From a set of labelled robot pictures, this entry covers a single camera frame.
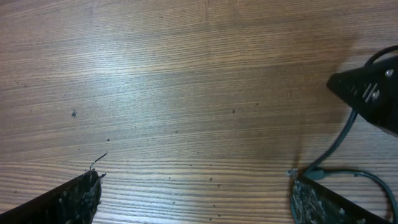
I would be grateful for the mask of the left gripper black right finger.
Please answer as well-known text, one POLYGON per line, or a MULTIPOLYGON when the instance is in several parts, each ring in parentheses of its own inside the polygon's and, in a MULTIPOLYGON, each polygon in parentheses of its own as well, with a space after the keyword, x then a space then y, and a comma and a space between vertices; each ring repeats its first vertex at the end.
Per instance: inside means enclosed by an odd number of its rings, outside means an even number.
POLYGON ((296 224, 389 224, 382 218, 306 177, 291 174, 290 211, 296 224))

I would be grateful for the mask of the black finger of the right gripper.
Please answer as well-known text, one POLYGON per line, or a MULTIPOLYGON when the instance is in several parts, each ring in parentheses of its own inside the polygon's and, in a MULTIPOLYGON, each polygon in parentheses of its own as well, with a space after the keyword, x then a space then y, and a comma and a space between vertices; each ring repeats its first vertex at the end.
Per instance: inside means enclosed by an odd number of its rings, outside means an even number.
POLYGON ((397 136, 397 57, 333 74, 327 87, 367 122, 397 136))

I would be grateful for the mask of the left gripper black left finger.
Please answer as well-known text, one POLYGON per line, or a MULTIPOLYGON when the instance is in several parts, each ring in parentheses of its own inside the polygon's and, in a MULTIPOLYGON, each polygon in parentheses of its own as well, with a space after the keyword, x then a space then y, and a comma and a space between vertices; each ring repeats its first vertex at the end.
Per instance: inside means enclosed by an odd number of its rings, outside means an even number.
POLYGON ((1 214, 1 223, 91 224, 101 201, 105 175, 89 170, 78 177, 1 214))

